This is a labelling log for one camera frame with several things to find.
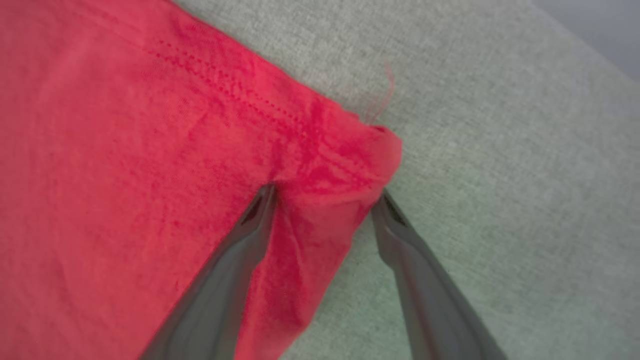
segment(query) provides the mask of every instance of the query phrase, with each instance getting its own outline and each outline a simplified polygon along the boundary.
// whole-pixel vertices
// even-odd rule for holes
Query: gray fabric surface
[[[528,1],[179,0],[404,140],[389,188],[512,359],[640,353],[640,84]],[[371,221],[284,359],[409,359]]]

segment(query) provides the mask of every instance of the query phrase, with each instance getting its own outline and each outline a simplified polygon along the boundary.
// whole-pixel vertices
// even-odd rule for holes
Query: red garment
[[[0,24],[0,359],[136,358],[272,181],[236,358],[281,355],[400,140],[171,3],[3,0]]]

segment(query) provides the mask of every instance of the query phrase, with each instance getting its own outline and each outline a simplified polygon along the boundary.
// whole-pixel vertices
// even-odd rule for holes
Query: red cloth
[[[236,358],[282,354],[399,139],[171,3],[2,0],[0,24],[0,358],[136,358],[271,181]]]

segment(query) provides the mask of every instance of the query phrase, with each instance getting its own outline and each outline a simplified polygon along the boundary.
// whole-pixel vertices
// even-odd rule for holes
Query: gray textured surface
[[[640,84],[528,1],[179,0],[404,140],[392,194],[512,359],[640,353]],[[284,359],[409,359],[370,220]]]

